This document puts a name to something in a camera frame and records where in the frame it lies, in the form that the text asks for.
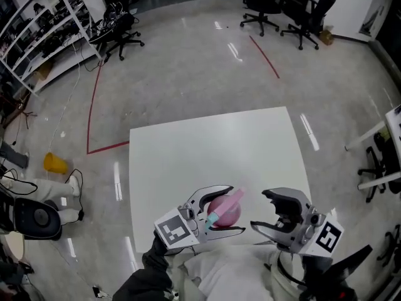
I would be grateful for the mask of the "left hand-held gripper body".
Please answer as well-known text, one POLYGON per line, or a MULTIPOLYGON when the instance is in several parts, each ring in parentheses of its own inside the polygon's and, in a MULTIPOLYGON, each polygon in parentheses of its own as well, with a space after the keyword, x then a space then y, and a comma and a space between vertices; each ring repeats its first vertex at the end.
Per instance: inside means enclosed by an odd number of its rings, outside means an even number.
POLYGON ((168 250, 206 243, 205 205, 191 199, 154 222, 155 231, 168 250))

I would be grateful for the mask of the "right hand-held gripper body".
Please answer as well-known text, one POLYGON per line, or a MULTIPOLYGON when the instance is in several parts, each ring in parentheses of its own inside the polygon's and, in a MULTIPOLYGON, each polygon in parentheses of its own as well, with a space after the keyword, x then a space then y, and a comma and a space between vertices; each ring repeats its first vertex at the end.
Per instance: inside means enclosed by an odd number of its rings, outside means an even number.
POLYGON ((310 206, 289 250, 302 256, 330 258, 343 232, 336 215, 319 213, 310 206))

